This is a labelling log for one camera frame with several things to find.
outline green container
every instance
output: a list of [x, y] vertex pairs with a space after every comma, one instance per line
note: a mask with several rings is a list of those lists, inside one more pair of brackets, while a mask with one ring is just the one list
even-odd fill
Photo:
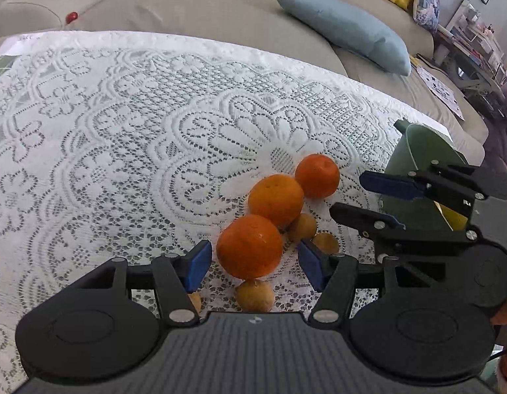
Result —
[[[431, 161], [444, 164], [467, 164], [465, 157], [454, 148], [450, 141], [436, 130], [407, 120], [394, 123], [403, 135], [394, 148], [385, 173], [407, 176], [410, 171], [427, 169]], [[411, 202], [383, 195], [383, 211], [393, 215], [409, 229], [451, 230], [442, 213], [428, 198]]]

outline bolt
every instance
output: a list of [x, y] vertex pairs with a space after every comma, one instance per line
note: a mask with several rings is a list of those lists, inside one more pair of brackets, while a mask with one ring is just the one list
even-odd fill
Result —
[[467, 238], [473, 242], [475, 242], [478, 239], [478, 234], [476, 234], [474, 231], [469, 230], [465, 233]]
[[169, 318], [177, 323], [187, 323], [195, 318], [195, 313], [188, 309], [176, 309], [169, 313]]
[[321, 309], [314, 312], [313, 317], [319, 323], [333, 323], [339, 319], [339, 314], [331, 309]]

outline paper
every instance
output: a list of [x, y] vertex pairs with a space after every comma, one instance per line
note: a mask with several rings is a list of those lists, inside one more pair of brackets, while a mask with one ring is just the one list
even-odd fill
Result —
[[454, 112], [462, 120], [465, 120], [462, 110], [459, 108], [458, 102], [454, 98], [454, 93], [446, 85], [444, 85], [438, 78], [434, 77], [423, 67], [417, 67], [418, 75], [423, 79], [427, 87], [439, 98], [448, 108]]

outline small yellow fruit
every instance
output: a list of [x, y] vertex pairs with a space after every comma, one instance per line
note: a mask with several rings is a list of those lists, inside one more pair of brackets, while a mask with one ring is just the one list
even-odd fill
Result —
[[325, 255], [335, 255], [339, 252], [339, 243], [337, 242], [337, 238], [329, 232], [319, 232], [313, 238], [312, 243], [315, 244]]
[[292, 242], [314, 238], [317, 233], [317, 222], [312, 215], [301, 213], [288, 227], [288, 238]]
[[275, 304], [272, 287], [260, 280], [246, 280], [237, 287], [235, 297], [246, 313], [267, 313]]
[[197, 313], [200, 314], [200, 311], [202, 310], [202, 300], [200, 299], [199, 292], [189, 293], [188, 296], [191, 299], [191, 303], [195, 307]]

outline tangerine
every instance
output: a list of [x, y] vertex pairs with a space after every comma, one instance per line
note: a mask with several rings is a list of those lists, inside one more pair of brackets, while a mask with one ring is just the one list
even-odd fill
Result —
[[217, 241], [217, 257], [233, 277], [252, 280], [273, 272], [281, 262], [283, 240], [277, 227], [265, 217], [246, 215], [236, 219]]
[[334, 161], [321, 154], [312, 154], [295, 170], [295, 180], [308, 198], [326, 198], [336, 192], [341, 174]]
[[297, 181], [288, 175], [265, 177], [255, 184], [248, 197], [248, 208], [280, 228], [287, 227], [301, 213], [304, 193]]

